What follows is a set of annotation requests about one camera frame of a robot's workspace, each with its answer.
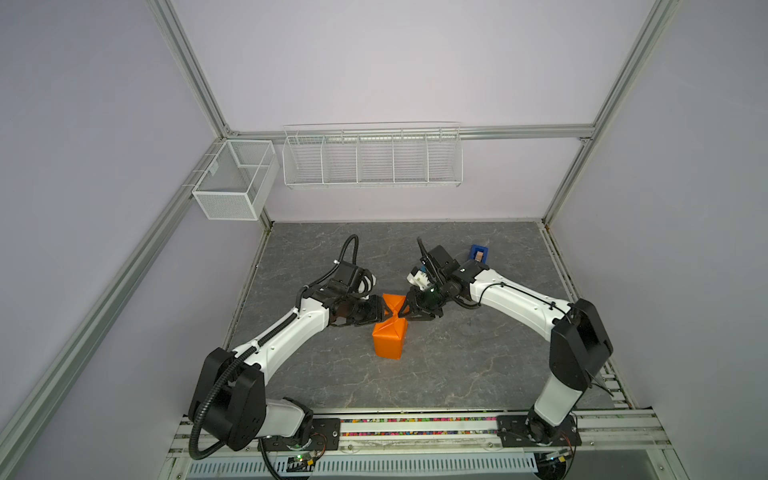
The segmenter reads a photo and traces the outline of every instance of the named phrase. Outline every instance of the vented metal cover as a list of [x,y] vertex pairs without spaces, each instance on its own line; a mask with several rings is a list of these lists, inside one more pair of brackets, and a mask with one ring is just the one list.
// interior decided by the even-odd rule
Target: vented metal cover
[[[270,456],[281,476],[302,477],[306,473],[286,473],[288,455]],[[430,455],[325,455],[312,477],[370,475],[378,477],[467,475],[482,473],[537,472],[532,453],[488,452]],[[207,458],[192,464],[187,478],[267,478],[261,457]]]

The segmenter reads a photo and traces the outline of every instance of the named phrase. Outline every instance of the wire basket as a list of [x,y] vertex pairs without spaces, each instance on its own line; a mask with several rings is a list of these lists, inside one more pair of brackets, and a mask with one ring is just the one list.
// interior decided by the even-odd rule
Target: wire basket
[[291,188],[457,186],[462,141],[448,127],[302,131],[286,127],[285,182]]
[[227,140],[192,194],[211,220],[258,220],[279,169],[271,141]]

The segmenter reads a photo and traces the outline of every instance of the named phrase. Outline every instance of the blue container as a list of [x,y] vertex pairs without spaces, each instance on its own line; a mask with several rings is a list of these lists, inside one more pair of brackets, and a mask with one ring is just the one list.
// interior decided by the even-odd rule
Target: blue container
[[481,247],[479,245],[472,245],[472,248],[469,249],[469,259],[470,260],[476,260],[478,252],[482,252],[482,258],[480,259],[483,263],[488,263],[488,248],[487,247]]

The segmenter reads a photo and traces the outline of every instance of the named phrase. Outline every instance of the white wall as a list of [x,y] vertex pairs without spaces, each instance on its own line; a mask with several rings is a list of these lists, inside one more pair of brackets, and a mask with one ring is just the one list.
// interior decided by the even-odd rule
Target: white wall
[[653,0],[177,0],[233,130],[591,123]]
[[143,1],[0,3],[0,426],[212,138]]
[[458,187],[291,190],[281,172],[266,209],[276,221],[542,218],[579,147],[575,138],[462,144]]
[[16,480],[156,478],[259,240],[258,222],[208,220],[193,205]]
[[765,478],[766,25],[684,2],[553,226],[696,480]]

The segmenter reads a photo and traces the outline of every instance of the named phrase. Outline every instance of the gray marble tabletop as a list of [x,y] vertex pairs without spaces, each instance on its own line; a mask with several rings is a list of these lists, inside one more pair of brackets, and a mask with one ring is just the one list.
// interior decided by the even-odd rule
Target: gray marble tabletop
[[[405,294],[419,261],[416,237],[460,260],[473,243],[489,248],[488,265],[550,296],[565,291],[534,222],[276,223],[231,345],[263,332],[292,306],[296,291],[325,273],[351,234],[358,264],[376,275],[374,293]],[[373,351],[373,326],[327,328],[301,346],[270,380],[270,398],[310,408],[528,409],[549,375],[549,345],[491,308],[445,307],[442,318],[410,322],[400,360]],[[589,389],[582,409],[609,409],[607,393]]]

